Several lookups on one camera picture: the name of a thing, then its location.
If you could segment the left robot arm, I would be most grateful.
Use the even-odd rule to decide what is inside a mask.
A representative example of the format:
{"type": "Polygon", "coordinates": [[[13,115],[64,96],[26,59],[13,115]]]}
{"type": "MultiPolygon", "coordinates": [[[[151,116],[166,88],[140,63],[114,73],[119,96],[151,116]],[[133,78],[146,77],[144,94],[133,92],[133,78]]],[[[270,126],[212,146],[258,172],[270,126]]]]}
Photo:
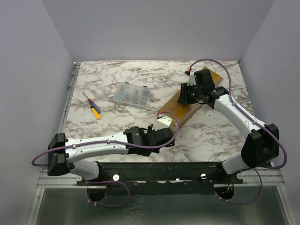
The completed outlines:
{"type": "Polygon", "coordinates": [[[98,185],[104,174],[97,163],[89,163],[87,158],[130,154],[148,157],[173,145],[174,135],[170,128],[154,130],[134,126],[114,135],[88,139],[68,139],[64,133],[58,133],[48,145],[47,174],[62,176],[72,173],[98,185]]]}

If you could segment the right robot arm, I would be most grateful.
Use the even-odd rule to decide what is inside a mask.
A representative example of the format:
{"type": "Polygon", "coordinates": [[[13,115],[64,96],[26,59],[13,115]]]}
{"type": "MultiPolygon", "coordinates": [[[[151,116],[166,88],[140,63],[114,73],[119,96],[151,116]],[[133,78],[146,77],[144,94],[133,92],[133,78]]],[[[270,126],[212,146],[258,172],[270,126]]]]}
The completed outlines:
{"type": "Polygon", "coordinates": [[[216,87],[211,72],[202,69],[190,75],[187,83],[180,85],[180,105],[203,103],[225,116],[244,136],[245,143],[237,155],[223,161],[215,172],[216,180],[228,182],[233,173],[262,166],[279,155],[278,127],[266,125],[235,102],[229,91],[216,87]]]}

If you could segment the brown cardboard express box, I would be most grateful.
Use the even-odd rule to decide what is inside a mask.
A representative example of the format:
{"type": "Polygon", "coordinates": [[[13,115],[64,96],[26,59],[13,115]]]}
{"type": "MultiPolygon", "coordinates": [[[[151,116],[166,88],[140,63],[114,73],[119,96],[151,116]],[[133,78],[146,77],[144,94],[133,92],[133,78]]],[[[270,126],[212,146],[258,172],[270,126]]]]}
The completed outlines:
{"type": "MultiPolygon", "coordinates": [[[[194,72],[196,85],[190,86],[191,90],[194,90],[196,87],[200,87],[201,90],[208,90],[208,88],[218,87],[218,85],[223,81],[223,78],[217,73],[213,72],[207,67],[199,71],[194,72]]],[[[200,104],[192,105],[180,105],[177,103],[177,100],[180,96],[180,90],[166,102],[158,113],[165,111],[171,112],[173,118],[173,126],[171,128],[172,132],[175,133],[176,126],[179,125],[179,128],[182,128],[184,124],[197,112],[200,108],[200,104]]]]}

